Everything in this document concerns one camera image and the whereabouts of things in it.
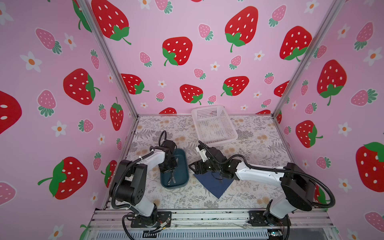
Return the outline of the dark blue paper napkin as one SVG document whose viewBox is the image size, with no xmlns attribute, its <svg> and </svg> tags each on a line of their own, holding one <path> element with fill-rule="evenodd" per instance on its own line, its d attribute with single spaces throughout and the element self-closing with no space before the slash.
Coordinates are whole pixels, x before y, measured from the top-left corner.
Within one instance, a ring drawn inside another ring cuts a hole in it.
<svg viewBox="0 0 384 240">
<path fill-rule="evenodd" d="M 234 180 L 224 178 L 222 181 L 212 177 L 212 172 L 207 172 L 203 175 L 194 174 L 203 187 L 213 194 L 217 199 L 225 193 Z"/>
</svg>

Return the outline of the silver metal fork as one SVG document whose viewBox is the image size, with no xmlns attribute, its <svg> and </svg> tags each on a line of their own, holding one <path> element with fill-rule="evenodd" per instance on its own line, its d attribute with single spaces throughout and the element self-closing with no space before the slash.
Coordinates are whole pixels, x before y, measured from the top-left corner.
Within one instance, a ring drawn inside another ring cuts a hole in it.
<svg viewBox="0 0 384 240">
<path fill-rule="evenodd" d="M 176 183 L 175 171 L 172 170 L 171 175 L 170 175 L 170 179 L 168 181 L 168 186 L 170 186 L 171 184 L 175 184 L 175 183 Z"/>
</svg>

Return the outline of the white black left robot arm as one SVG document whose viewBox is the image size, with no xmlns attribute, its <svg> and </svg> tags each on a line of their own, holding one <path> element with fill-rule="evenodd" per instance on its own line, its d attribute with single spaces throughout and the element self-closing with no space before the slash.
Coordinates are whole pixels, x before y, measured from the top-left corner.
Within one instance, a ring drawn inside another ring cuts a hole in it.
<svg viewBox="0 0 384 240">
<path fill-rule="evenodd" d="M 170 173 L 171 181 L 174 182 L 174 171 L 178 166 L 174 157 L 176 149 L 175 142 L 164 140 L 158 146 L 150 147 L 150 152 L 143 157 L 134 161 L 121 161 L 111 181 L 111 207 L 127 208 L 143 220 L 145 225 L 155 225 L 159 219 L 157 206 L 145 196 L 147 172 L 158 166 L 160 172 Z"/>
</svg>

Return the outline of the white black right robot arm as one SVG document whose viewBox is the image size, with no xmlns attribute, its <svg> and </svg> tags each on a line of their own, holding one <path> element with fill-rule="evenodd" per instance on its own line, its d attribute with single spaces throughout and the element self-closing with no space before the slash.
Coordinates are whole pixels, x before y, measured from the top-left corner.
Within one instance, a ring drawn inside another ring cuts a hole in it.
<svg viewBox="0 0 384 240">
<path fill-rule="evenodd" d="M 317 178 L 306 174 L 294 163 L 284 167 L 263 167 L 250 164 L 243 155 L 226 158 L 216 148 L 197 147 L 201 159 L 189 165 L 196 175 L 219 173 L 222 178 L 254 181 L 281 188 L 283 193 L 268 204 L 264 215 L 283 219 L 296 210 L 310 212 L 314 207 L 329 209 L 335 206 L 332 191 Z"/>
</svg>

